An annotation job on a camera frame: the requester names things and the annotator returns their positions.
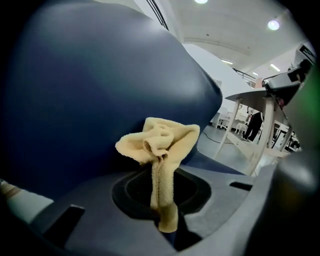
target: table leg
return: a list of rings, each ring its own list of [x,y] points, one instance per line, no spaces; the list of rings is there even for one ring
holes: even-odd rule
[[[221,113],[219,113],[219,115],[218,115],[218,117],[217,117],[218,121],[216,122],[216,126],[215,126],[215,128],[216,128],[216,129],[218,128],[218,124],[219,124],[220,116],[221,116]]]
[[[291,134],[292,134],[292,127],[289,126],[288,131],[286,132],[286,134],[285,134],[285,136],[284,136],[284,138],[282,140],[282,143],[281,143],[281,146],[279,148],[279,151],[282,151],[282,150],[284,150],[286,148],[286,145],[288,144],[288,141],[289,141],[289,139],[291,137]]]
[[[220,150],[222,149],[226,139],[227,139],[227,136],[228,136],[228,133],[231,131],[231,128],[232,128],[232,124],[234,122],[234,120],[236,119],[236,115],[237,115],[237,112],[238,112],[238,108],[239,108],[239,104],[240,104],[240,101],[241,99],[237,99],[236,102],[235,102],[235,105],[234,105],[234,109],[233,109],[233,112],[232,112],[232,116],[231,116],[231,119],[229,121],[229,125],[228,125],[228,128],[226,129],[224,135],[223,135],[223,138],[219,144],[219,148],[217,150],[217,152],[215,153],[213,159],[216,159],[217,155],[219,154]]]
[[[268,149],[271,149],[272,147],[272,141],[274,138],[274,131],[275,131],[275,120],[272,120],[272,126],[271,126],[271,131],[270,131],[270,136],[269,136],[269,142],[268,142]]]
[[[261,131],[261,139],[258,142],[257,148],[254,151],[251,161],[245,172],[250,176],[253,174],[253,172],[257,168],[258,163],[264,153],[264,150],[270,135],[273,119],[274,119],[274,107],[275,107],[274,100],[271,97],[267,97],[265,99],[265,115],[264,115],[263,129]]]

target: black hole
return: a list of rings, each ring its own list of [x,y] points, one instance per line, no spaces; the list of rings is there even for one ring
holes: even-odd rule
[[[177,172],[173,174],[173,184],[173,200],[178,207],[197,192],[196,183]],[[152,192],[151,171],[143,172],[130,181],[126,189],[133,200],[150,207]]]
[[[198,212],[210,198],[211,188],[204,180],[179,168],[174,172],[173,183],[173,200],[179,214],[178,229],[163,235],[177,251],[181,251],[202,239],[188,230],[184,215]],[[150,209],[151,193],[150,166],[119,181],[112,189],[113,200],[123,212],[135,219],[153,220],[158,226],[159,215]]]
[[[232,182],[229,186],[240,189],[240,190],[246,190],[246,191],[250,191],[252,188],[252,185],[250,184],[245,184],[245,183],[236,182],[236,181]]]

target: railing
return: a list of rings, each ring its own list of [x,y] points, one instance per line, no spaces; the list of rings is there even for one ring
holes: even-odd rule
[[[273,76],[266,77],[266,78],[264,78],[262,81],[264,81],[265,83],[268,83],[268,81],[269,81],[270,79],[275,78],[275,77],[277,77],[277,76],[279,76],[279,75],[282,75],[282,73],[276,74],[276,75],[273,75]]]
[[[242,79],[246,81],[246,83],[247,83],[250,87],[254,88],[254,87],[256,86],[256,80],[257,80],[256,77],[251,76],[251,75],[246,74],[246,73],[243,73],[242,71],[237,70],[237,69],[235,69],[235,68],[233,68],[233,70],[234,70],[235,72],[237,72],[237,73],[242,77]]]
[[[161,13],[158,5],[156,4],[156,2],[154,0],[146,0],[146,1],[150,5],[151,9],[153,10],[153,12],[154,12],[155,16],[157,17],[157,19],[159,20],[160,24],[169,31],[167,23],[166,23],[164,17],[162,16],[162,13]]]

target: white table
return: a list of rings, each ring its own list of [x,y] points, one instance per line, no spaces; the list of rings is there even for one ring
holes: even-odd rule
[[[225,131],[225,134],[214,158],[216,158],[219,154],[227,138],[245,155],[247,159],[250,160],[250,163],[244,172],[244,174],[246,175],[253,174],[263,154],[281,158],[286,157],[289,154],[288,152],[284,151],[285,147],[283,145],[286,145],[288,143],[290,135],[292,133],[292,128],[288,123],[288,120],[284,116],[282,110],[280,109],[279,105],[272,97],[267,94],[267,91],[264,88],[231,95],[229,97],[226,97],[226,99],[235,102],[235,105],[228,128]],[[236,118],[240,103],[264,113],[263,129],[258,144],[242,141],[230,132],[232,124]],[[270,146],[274,133],[275,120],[289,126],[288,132],[283,139],[280,150],[273,149]]]

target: person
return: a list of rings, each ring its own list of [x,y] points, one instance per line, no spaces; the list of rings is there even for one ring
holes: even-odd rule
[[[251,117],[251,121],[248,125],[248,128],[246,129],[246,132],[243,136],[243,139],[245,141],[250,140],[253,142],[254,139],[256,138],[259,130],[260,130],[262,122],[264,121],[264,117],[261,112],[254,110],[254,109],[251,109],[251,110],[248,109],[247,112],[249,114],[247,117],[247,120],[249,119],[250,115],[252,115],[252,117]]]

